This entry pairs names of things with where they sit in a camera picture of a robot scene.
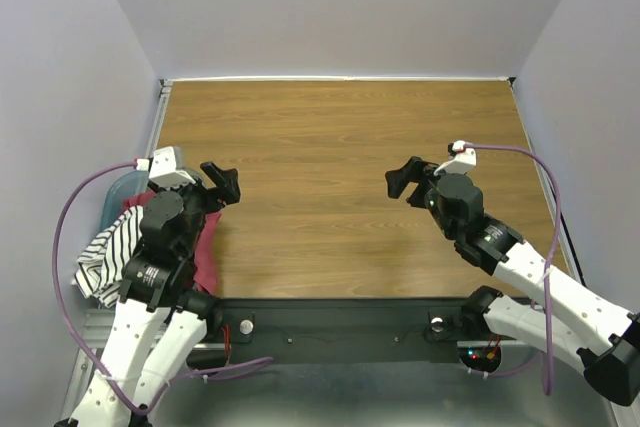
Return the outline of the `black white striped tank top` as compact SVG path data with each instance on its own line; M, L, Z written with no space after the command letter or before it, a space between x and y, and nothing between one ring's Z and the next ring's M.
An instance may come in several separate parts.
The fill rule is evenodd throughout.
M104 308L115 306L124 268L142 237L142 218L142 206L125 210L79 255L74 282L85 298L95 299Z

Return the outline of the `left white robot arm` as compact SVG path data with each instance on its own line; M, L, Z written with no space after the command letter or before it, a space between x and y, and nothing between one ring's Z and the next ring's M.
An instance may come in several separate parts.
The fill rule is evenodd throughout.
M78 258L76 286L114 317L100 354L67 326L94 376L64 426L142 424L193 347L222 331L216 299L196 278L197 257L211 217L241 198L238 171L204 162L206 186L166 154L132 166L147 172L151 197L125 209Z

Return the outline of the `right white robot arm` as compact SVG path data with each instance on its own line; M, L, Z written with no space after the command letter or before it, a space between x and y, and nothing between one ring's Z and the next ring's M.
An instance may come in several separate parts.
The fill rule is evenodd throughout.
M520 305L484 287L461 311L461 328L472 337L491 332L550 353L608 401L632 405L639 394L638 315L548 265L518 232L487 214L482 191L467 175L474 165L412 157L385 174L389 197L399 198L414 184L408 204L428 210L465 261L538 305Z

